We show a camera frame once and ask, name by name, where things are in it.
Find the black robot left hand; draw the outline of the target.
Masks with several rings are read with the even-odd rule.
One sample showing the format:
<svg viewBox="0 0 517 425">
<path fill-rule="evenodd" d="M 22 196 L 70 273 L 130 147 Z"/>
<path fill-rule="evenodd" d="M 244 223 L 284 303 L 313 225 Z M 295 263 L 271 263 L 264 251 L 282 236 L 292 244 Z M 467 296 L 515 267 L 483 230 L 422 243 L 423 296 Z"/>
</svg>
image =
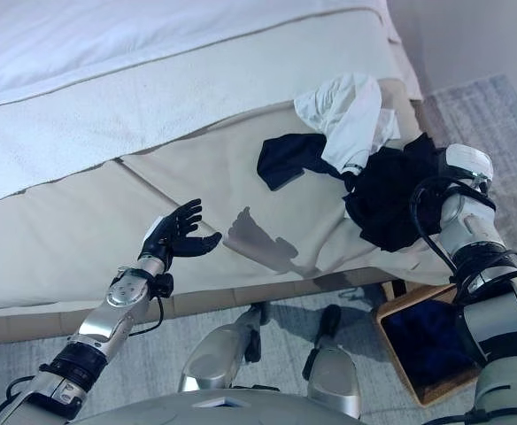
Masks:
<svg viewBox="0 0 517 425">
<path fill-rule="evenodd" d="M 158 259 L 168 270 L 174 258 L 200 257 L 214 250 L 222 238 L 220 232 L 208 236 L 192 235 L 202 220 L 202 211 L 202 200 L 196 198 L 158 219 L 143 239 L 138 259 Z"/>
</svg>

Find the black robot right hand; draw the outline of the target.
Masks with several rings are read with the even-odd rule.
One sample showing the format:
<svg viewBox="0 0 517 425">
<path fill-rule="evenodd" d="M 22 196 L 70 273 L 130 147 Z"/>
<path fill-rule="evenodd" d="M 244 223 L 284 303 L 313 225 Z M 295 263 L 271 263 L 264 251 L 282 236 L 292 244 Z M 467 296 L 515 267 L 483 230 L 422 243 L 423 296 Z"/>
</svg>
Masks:
<svg viewBox="0 0 517 425">
<path fill-rule="evenodd" d="M 461 143 L 450 144 L 439 156 L 439 174 L 468 184 L 487 194 L 492 184 L 494 168 L 491 158 L 476 148 Z"/>
</svg>

